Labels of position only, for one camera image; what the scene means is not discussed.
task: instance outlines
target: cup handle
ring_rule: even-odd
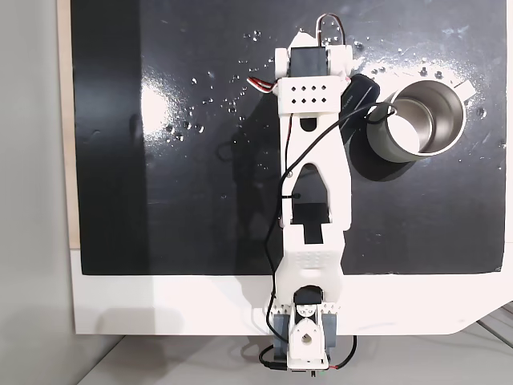
[[[463,102],[475,95],[475,88],[469,80],[454,87],[454,91]]]

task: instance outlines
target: stainless steel cup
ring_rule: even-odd
[[[397,106],[397,116],[367,127],[370,146],[381,158],[395,163],[447,151],[463,133],[467,120],[463,102],[473,94],[475,89],[468,81],[453,88],[437,80],[420,80],[399,89],[386,99]],[[389,112],[389,107],[378,107],[370,120]]]

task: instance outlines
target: white robotic arm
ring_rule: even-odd
[[[351,224],[351,176],[339,124],[343,128],[349,117],[362,116],[379,104],[375,103],[376,83],[363,75],[353,77],[358,81],[349,78],[351,46],[321,45],[324,17],[317,20],[317,38],[300,32],[288,49],[276,49],[274,84],[248,79],[260,91],[277,95],[280,116],[282,176],[276,217],[281,214],[284,255],[273,271],[275,289],[267,317],[276,336],[275,358],[286,364],[264,361],[269,348],[261,352],[261,362],[272,369],[310,371],[312,375],[330,367],[329,349],[335,346],[343,283],[344,231]],[[315,120],[315,128],[303,129],[303,119]],[[293,193],[301,170],[308,165],[319,172],[327,203],[301,202]]]
[[[292,57],[293,61],[296,56],[294,50],[304,47],[313,47],[321,55],[325,51],[326,74],[286,77],[286,74],[280,73],[281,69],[290,68],[290,59]],[[278,48],[275,58],[281,170],[285,172],[323,130],[338,121],[341,94],[349,84],[352,50],[346,46],[318,47],[315,38],[300,33],[289,50]],[[304,118],[316,119],[317,128],[309,132],[303,130],[300,122]],[[304,225],[295,224],[293,220],[293,189],[306,164],[317,168],[328,193],[328,223],[319,224],[322,243],[307,242]],[[281,201],[284,255],[276,273],[276,302],[278,307],[284,305],[291,309],[287,367],[293,370],[325,370],[328,369],[329,360],[321,315],[324,306],[335,311],[332,309],[333,303],[327,302],[337,302],[341,293],[341,257],[345,246],[343,232],[351,222],[351,177],[338,130],[329,132],[300,161],[295,171],[285,179],[281,195],[286,197]],[[295,301],[295,293],[307,286],[321,289],[321,303],[316,303],[319,302],[317,299]]]

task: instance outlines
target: cup rim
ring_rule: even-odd
[[[460,96],[458,95],[458,92],[456,92],[454,90],[454,87],[452,87],[452,85],[448,84],[447,82],[444,82],[442,80],[437,80],[437,79],[436,80],[433,80],[433,79],[421,79],[421,80],[415,80],[415,81],[413,81],[411,83],[408,83],[407,85],[399,88],[395,93],[393,93],[390,102],[393,103],[398,98],[399,94],[402,91],[404,91],[406,88],[411,86],[412,84],[423,83],[423,82],[440,83],[443,86],[447,87],[458,98],[459,105],[460,105],[460,107],[462,109],[462,112],[463,112],[463,121],[462,121],[462,127],[459,129],[458,135],[454,138],[454,140],[452,142],[450,142],[446,147],[438,150],[437,152],[411,152],[411,151],[406,150],[401,145],[399,145],[398,142],[394,139],[394,136],[392,136],[392,133],[390,132],[390,128],[389,128],[389,125],[388,125],[388,118],[385,119],[384,124],[385,124],[385,129],[386,129],[386,133],[388,134],[388,137],[395,144],[395,146],[397,148],[400,148],[402,151],[404,151],[407,154],[411,154],[411,155],[419,156],[419,157],[428,157],[428,156],[435,156],[435,155],[442,154],[443,152],[445,152],[448,149],[452,148],[456,144],[456,142],[459,140],[459,138],[463,134],[463,130],[465,129],[465,125],[467,123],[467,109],[465,108],[465,103],[463,102],[462,98],[460,98]],[[390,109],[391,109],[391,107],[388,107],[386,109],[387,113],[391,112]]]

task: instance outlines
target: wooden board edge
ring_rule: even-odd
[[[67,228],[70,249],[80,249],[79,194],[75,152],[75,100],[71,47],[71,0],[57,0],[59,80],[66,178]]]

